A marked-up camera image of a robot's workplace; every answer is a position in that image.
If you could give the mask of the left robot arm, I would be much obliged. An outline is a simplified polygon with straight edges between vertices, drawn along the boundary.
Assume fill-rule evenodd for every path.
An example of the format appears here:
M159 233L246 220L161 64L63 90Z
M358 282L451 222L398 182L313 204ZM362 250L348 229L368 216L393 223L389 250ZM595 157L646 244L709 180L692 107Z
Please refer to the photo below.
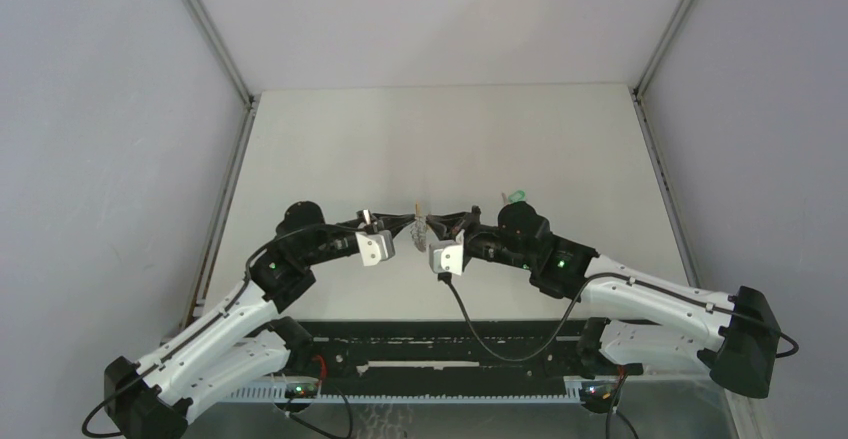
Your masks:
M244 279L158 349L104 371L102 409L124 438L179 438L209 407L265 375L305 373L313 338L285 311L316 278L313 266L357 256L366 267L395 254L413 214L358 212L326 223L319 205L291 205L273 239L246 261Z

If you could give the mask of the large keyring with yellow grip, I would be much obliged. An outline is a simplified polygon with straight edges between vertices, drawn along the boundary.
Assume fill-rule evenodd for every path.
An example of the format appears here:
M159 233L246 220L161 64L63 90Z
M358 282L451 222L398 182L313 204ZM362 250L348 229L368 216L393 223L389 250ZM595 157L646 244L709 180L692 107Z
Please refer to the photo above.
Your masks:
M427 233L429 226L426 221L426 214L419 202L415 203L415 218L411 224L410 235L413 245L421 252L425 253L428 248Z

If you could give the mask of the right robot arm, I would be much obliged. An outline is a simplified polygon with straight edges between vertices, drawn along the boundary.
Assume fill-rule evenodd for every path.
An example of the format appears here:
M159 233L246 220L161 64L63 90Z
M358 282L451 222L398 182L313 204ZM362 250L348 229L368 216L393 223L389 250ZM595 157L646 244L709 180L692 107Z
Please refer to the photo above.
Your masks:
M630 333L605 327L601 336L583 342L578 361L589 374L605 374L614 365L692 361L736 394L764 399L770 393L785 336L757 289L709 291L641 273L556 235L525 202L504 206L494 226L482 224L479 207L430 214L426 224L437 239L429 247L430 267L441 281L463 274L478 259L525 270L533 287L572 306L598 306L649 322Z

